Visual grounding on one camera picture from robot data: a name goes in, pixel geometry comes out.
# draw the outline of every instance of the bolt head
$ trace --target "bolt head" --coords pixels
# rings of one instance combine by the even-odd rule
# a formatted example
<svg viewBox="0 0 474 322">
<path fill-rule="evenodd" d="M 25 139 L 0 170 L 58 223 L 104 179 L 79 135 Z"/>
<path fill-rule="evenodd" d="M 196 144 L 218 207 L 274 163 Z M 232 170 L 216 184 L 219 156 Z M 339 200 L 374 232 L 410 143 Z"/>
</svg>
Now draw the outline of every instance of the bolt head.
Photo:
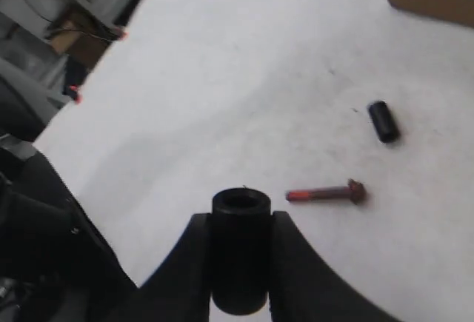
<svg viewBox="0 0 474 322">
<path fill-rule="evenodd" d="M 349 190 L 351 192 L 350 200 L 354 204 L 360 204 L 363 200 L 365 200 L 367 197 L 367 192 L 365 191 L 365 187 L 362 183 L 359 183 L 353 179 L 349 179 L 347 185 L 349 186 Z"/>
</svg>

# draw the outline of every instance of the white floor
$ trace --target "white floor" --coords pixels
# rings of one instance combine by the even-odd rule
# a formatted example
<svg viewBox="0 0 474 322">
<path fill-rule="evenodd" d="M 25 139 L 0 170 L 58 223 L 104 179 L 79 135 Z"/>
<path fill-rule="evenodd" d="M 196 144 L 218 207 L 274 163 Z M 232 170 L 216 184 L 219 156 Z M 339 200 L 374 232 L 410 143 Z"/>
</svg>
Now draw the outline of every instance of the white floor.
<svg viewBox="0 0 474 322">
<path fill-rule="evenodd" d="M 474 319 L 473 30 L 386 0 L 144 0 L 129 31 L 36 145 L 137 284 L 192 213 L 247 185 L 396 317 Z M 380 98 L 398 146 L 367 116 Z M 284 200 L 349 177 L 365 208 Z"/>
</svg>

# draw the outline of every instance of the red bolt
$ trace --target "red bolt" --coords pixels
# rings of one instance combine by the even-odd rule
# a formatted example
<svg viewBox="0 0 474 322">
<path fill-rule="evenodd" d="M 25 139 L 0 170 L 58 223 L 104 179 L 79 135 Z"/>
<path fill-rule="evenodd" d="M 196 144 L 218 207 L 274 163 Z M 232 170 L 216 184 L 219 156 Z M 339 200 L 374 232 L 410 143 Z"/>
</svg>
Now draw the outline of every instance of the red bolt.
<svg viewBox="0 0 474 322">
<path fill-rule="evenodd" d="M 333 199 L 348 199 L 354 204 L 362 202 L 367 193 L 364 185 L 349 179 L 346 187 L 325 187 L 321 189 L 299 190 L 287 192 L 289 202 L 308 202 Z"/>
</svg>

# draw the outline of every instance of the black cylindrical spacer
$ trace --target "black cylindrical spacer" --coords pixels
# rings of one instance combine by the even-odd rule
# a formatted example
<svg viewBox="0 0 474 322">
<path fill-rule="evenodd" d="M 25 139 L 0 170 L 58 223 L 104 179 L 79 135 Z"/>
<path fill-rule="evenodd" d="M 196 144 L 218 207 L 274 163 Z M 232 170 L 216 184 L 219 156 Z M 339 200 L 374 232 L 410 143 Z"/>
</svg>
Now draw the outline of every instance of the black cylindrical spacer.
<svg viewBox="0 0 474 322">
<path fill-rule="evenodd" d="M 367 107 L 378 139 L 383 143 L 391 143 L 400 137 L 395 119 L 384 101 L 376 101 Z"/>
<path fill-rule="evenodd" d="M 212 294 L 231 315 L 257 312 L 267 301 L 270 199 L 254 189 L 228 189 L 213 198 Z"/>
</svg>

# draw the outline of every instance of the black cable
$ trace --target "black cable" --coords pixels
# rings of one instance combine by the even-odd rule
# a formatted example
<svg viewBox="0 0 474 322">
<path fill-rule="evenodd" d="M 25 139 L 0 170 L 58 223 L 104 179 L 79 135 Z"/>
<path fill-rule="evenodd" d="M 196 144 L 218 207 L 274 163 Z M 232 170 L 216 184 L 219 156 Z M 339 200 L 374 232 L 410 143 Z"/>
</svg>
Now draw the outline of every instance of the black cable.
<svg viewBox="0 0 474 322">
<path fill-rule="evenodd" d="M 31 2 L 29 0 L 23 0 L 25 2 L 26 5 L 28 5 L 28 7 L 36 14 L 38 15 L 38 17 L 40 17 L 41 19 L 49 22 L 49 23 L 53 23 L 54 21 L 50 20 L 49 18 L 43 16 L 42 14 L 40 14 L 40 12 L 34 7 L 33 4 L 31 4 Z M 107 42 L 114 42 L 115 39 L 109 39 L 109 38 L 104 38 L 104 37 L 100 37 L 100 36 L 97 36 L 97 35 L 94 35 L 93 33 L 89 33 L 89 32 L 86 32 L 86 31 L 82 31 L 82 30 L 74 30 L 74 29 L 69 29 L 69 28 L 62 28 L 62 27 L 59 27 L 57 28 L 56 30 L 53 30 L 53 31 L 50 31 L 51 34 L 54 34 L 54 33 L 57 33 L 57 32 L 62 32 L 62 31 L 67 31 L 67 32 L 78 32 L 78 33 L 81 33 L 83 35 L 86 35 L 86 36 L 89 36 L 89 37 L 92 37 L 92 38 L 97 38 L 97 39 L 101 39 L 102 41 L 107 41 Z"/>
<path fill-rule="evenodd" d="M 71 29 L 71 28 L 62 28 L 62 27 L 56 28 L 55 30 L 51 30 L 50 34 L 52 36 L 54 36 L 55 34 L 60 33 L 60 32 L 77 32 L 77 33 L 81 33 L 83 35 L 86 35 L 86 36 L 89 36 L 89 37 L 92 37 L 92 38 L 101 39 L 102 41 L 107 41 L 107 42 L 114 42 L 115 41 L 115 39 L 104 38 L 104 37 L 97 36 L 97 35 L 94 35 L 93 33 L 89 33 L 89 32 L 86 32 L 86 31 L 74 30 L 74 29 Z"/>
</svg>

